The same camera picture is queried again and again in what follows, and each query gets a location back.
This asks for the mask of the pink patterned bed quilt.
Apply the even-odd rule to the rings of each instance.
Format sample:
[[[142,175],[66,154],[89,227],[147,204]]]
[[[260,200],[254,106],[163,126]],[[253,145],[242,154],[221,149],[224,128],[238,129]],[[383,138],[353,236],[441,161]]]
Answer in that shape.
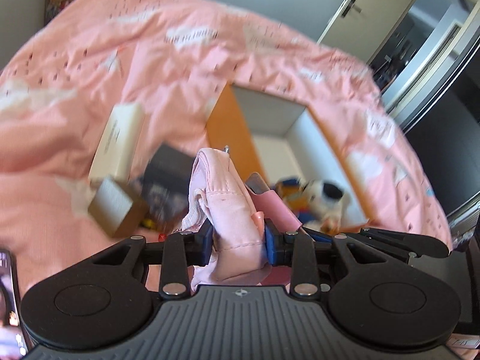
[[[208,0],[75,0],[1,72],[1,246],[19,290],[107,248],[87,175],[112,108],[146,113],[131,173],[163,142],[207,145],[233,82],[309,105],[373,223],[452,243],[415,151],[368,66],[262,16]]]

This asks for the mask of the cream wardrobe door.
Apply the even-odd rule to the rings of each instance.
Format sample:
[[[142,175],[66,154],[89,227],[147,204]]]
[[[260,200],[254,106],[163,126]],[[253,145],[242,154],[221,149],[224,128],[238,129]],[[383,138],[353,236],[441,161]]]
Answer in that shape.
[[[318,42],[369,63],[415,0],[344,0]]]

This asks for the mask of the smartphone with dark frame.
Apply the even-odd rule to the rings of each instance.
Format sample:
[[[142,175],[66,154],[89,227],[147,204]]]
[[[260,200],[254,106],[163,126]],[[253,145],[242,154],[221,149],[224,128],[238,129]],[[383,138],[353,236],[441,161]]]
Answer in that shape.
[[[1,360],[23,359],[30,347],[20,319],[20,292],[16,260],[6,249],[0,252],[0,350]]]

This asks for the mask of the white dog plush black ear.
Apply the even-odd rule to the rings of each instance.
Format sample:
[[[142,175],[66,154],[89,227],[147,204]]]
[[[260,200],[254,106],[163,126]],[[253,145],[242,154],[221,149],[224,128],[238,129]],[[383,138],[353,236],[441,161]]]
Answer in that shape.
[[[336,184],[322,180],[312,180],[302,189],[307,200],[307,208],[324,233],[336,233],[343,217],[345,192]]]

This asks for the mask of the dark grey small box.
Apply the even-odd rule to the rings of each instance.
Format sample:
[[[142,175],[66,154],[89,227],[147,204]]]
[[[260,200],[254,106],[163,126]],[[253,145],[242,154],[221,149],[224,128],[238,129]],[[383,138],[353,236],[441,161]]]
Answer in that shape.
[[[193,163],[194,157],[162,143],[145,168],[141,196],[159,233],[171,233],[188,213]]]

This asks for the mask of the orange cardboard box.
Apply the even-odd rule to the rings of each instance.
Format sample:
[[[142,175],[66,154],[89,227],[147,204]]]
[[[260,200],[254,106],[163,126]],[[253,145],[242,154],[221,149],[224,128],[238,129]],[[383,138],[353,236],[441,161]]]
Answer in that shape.
[[[268,185],[288,177],[330,181],[346,194],[342,228],[369,221],[360,186],[308,105],[227,84],[208,101],[206,118],[210,147],[228,147],[243,180],[257,172]]]

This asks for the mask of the pink fabric pouch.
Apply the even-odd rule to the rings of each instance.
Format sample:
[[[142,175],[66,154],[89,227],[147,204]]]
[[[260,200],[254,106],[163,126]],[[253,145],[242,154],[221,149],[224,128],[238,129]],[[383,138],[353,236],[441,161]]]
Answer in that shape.
[[[206,220],[214,228],[206,266],[193,268],[191,287],[200,285],[290,285],[289,267],[272,267],[264,244],[264,220],[279,233],[294,232],[301,222],[270,190],[253,193],[240,178],[230,156],[199,150],[190,178],[189,211],[181,229],[196,233]]]

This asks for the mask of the gold box with grey top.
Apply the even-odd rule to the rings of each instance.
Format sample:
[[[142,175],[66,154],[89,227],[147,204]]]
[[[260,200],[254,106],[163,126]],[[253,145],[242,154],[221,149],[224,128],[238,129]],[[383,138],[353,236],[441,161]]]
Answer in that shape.
[[[146,201],[128,184],[105,178],[88,212],[110,238],[132,236],[149,212]]]

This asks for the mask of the cream rectangular box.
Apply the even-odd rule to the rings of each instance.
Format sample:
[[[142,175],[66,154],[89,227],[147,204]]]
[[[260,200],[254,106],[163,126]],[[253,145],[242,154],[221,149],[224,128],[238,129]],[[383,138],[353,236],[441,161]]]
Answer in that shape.
[[[113,107],[89,170],[92,185],[102,183],[108,176],[122,182],[128,180],[144,117],[139,103]]]

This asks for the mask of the brown fox plush keychain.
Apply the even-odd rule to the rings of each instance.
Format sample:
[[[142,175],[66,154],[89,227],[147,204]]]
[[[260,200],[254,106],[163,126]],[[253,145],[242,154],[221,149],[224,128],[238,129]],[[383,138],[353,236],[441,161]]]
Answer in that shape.
[[[305,183],[293,177],[279,180],[273,189],[297,219],[307,228],[313,229],[319,223],[308,206],[304,187]]]

